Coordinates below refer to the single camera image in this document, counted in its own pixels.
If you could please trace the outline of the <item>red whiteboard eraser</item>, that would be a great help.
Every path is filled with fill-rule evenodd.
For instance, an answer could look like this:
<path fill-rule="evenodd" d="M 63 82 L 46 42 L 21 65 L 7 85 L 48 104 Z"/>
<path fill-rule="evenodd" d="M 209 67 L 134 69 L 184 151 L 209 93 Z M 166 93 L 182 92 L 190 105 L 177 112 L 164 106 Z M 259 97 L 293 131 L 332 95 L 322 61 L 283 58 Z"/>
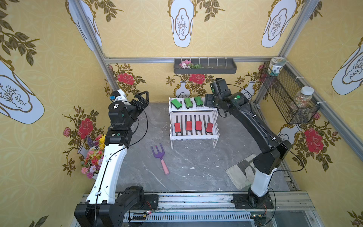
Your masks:
<path fill-rule="evenodd" d="M 207 123 L 207 127 L 206 127 L 206 133 L 213 133 L 213 127 L 214 124 L 213 123 Z"/>
<path fill-rule="evenodd" d="M 192 131 L 192 121 L 186 122 L 186 131 Z"/>
<path fill-rule="evenodd" d="M 195 122 L 195 130 L 196 131 L 202 131 L 202 121 L 196 121 Z"/>
<path fill-rule="evenodd" d="M 181 124 L 180 123 L 175 123 L 174 124 L 174 129 L 175 129 L 175 133 L 181 133 Z"/>

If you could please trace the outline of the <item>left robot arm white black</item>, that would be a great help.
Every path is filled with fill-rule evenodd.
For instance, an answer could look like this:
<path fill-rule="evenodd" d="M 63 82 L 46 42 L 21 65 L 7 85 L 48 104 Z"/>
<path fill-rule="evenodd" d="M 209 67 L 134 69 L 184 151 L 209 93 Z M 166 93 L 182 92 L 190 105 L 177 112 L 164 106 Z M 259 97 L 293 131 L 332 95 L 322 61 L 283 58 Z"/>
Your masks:
<path fill-rule="evenodd" d="M 82 227 L 120 227 L 125 214 L 136 205 L 143 207 L 145 202 L 141 186 L 128 187 L 119 196 L 116 186 L 123 160 L 133 146 L 132 125 L 148 106 L 149 93 L 138 93 L 131 101 L 121 90 L 112 95 L 115 98 L 108 107 L 111 125 L 105 136 L 104 159 L 86 201 L 78 204 L 74 211 Z"/>

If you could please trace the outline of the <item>green whiteboard eraser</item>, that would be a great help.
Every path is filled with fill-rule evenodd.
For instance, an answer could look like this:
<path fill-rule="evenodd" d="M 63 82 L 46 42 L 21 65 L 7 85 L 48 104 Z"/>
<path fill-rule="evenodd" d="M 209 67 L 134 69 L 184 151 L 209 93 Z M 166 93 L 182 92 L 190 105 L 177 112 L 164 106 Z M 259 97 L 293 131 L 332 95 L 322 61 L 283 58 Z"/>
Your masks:
<path fill-rule="evenodd" d="M 187 109 L 193 108 L 193 103 L 190 98 L 185 98 L 184 103 Z"/>
<path fill-rule="evenodd" d="M 180 109 L 182 107 L 182 104 L 178 101 L 178 99 L 172 99 L 171 104 L 176 108 Z"/>
<path fill-rule="evenodd" d="M 201 99 L 201 97 L 200 97 L 200 96 L 195 97 L 195 98 L 194 98 L 194 101 L 195 101 L 195 103 L 196 103 L 196 106 L 197 106 L 197 107 L 202 107 L 202 106 L 204 106 L 204 103 L 203 103 L 203 101 L 202 101 L 202 99 Z"/>

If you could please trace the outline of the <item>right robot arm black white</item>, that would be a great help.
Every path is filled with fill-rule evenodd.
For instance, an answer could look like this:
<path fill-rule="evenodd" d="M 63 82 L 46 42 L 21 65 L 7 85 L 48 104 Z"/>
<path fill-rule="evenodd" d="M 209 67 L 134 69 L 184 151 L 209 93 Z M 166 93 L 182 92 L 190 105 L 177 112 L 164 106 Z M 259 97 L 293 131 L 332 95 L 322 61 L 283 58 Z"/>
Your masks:
<path fill-rule="evenodd" d="M 254 138 L 261 153 L 253 159 L 256 168 L 253 183 L 248 190 L 248 204 L 258 208 L 267 204 L 269 184 L 278 171 L 292 144 L 282 140 L 256 115 L 249 99 L 241 92 L 231 93 L 226 81 L 217 78 L 210 83 L 212 100 L 210 103 L 218 110 L 235 117 Z"/>

